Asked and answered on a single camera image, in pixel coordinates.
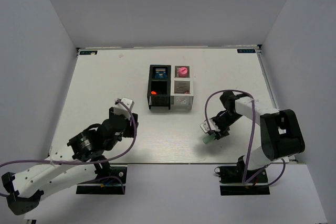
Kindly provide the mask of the green correction tape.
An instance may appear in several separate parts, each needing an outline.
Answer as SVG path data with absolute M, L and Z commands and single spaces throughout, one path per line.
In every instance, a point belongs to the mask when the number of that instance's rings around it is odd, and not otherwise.
M 202 139 L 204 144 L 209 144 L 214 140 L 216 140 L 216 135 L 215 134 L 207 135 Z

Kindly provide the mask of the pink cap glitter bottle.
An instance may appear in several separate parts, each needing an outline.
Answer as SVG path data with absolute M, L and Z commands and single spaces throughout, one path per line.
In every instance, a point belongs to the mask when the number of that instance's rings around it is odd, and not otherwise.
M 187 66 L 176 66 L 175 72 L 176 78 L 189 78 L 190 77 L 190 70 Z

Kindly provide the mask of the blue ink jar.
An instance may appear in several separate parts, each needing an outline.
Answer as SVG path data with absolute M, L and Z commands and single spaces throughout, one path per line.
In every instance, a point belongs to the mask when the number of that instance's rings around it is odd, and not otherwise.
M 166 72 L 161 72 L 161 71 L 157 71 L 154 75 L 155 79 L 167 79 L 167 73 Z

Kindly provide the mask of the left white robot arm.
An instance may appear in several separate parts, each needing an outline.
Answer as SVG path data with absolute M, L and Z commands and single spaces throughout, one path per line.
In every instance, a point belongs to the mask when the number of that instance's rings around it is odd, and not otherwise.
M 9 209 L 23 215 L 52 194 L 77 184 L 88 184 L 95 192 L 116 184 L 124 194 L 125 169 L 111 166 L 104 152 L 123 138 L 135 139 L 138 125 L 138 115 L 131 109 L 111 107 L 107 119 L 88 126 L 45 160 L 35 161 L 23 172 L 3 174 Z

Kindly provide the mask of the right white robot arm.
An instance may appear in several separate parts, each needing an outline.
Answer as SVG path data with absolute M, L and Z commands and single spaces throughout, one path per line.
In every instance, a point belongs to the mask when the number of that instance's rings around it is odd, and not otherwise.
M 277 160 L 303 153 L 305 142 L 293 110 L 260 104 L 246 91 L 220 90 L 224 110 L 205 117 L 204 133 L 215 140 L 229 135 L 230 127 L 243 116 L 251 120 L 247 153 L 238 159 L 236 174 L 247 184 Z

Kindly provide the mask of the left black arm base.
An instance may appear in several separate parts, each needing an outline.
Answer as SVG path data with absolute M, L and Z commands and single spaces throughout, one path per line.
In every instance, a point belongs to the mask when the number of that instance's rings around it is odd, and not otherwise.
M 127 166 L 112 166 L 110 173 L 99 175 L 93 182 L 77 185 L 77 195 L 124 195 Z

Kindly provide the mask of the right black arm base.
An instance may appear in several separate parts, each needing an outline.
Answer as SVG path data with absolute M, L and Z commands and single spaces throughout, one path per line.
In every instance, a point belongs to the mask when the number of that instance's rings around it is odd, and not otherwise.
M 243 179 L 244 169 L 236 166 L 217 166 L 214 173 L 219 177 L 221 196 L 260 196 L 270 195 L 268 177 L 263 169 L 254 176 L 257 171 L 248 171 Z

